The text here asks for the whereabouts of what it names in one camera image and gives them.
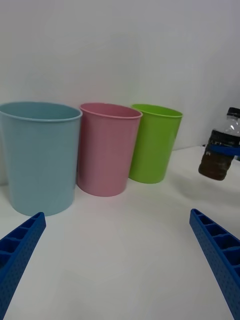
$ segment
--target plastic cup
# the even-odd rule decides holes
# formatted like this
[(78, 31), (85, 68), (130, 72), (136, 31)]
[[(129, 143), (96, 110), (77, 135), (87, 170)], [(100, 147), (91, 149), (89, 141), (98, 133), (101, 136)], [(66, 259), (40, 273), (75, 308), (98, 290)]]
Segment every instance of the plastic cup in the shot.
[(110, 197), (126, 187), (142, 113), (107, 103), (82, 110), (77, 184), (88, 194)]
[(27, 216), (67, 209), (74, 199), (82, 112), (62, 104), (0, 106), (0, 127), (13, 208)]
[(134, 104), (143, 113), (129, 178), (145, 184), (164, 179), (183, 114), (151, 104)]

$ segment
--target plastic bottle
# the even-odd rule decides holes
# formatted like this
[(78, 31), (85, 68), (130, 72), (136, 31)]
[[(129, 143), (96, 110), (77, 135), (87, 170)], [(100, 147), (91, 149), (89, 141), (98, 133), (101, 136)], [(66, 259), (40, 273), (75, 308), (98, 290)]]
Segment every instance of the plastic bottle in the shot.
[(217, 129), (212, 130), (198, 172), (215, 180), (224, 180), (234, 156), (216, 153), (209, 145), (238, 147), (240, 144), (240, 109), (229, 108), (226, 120)]

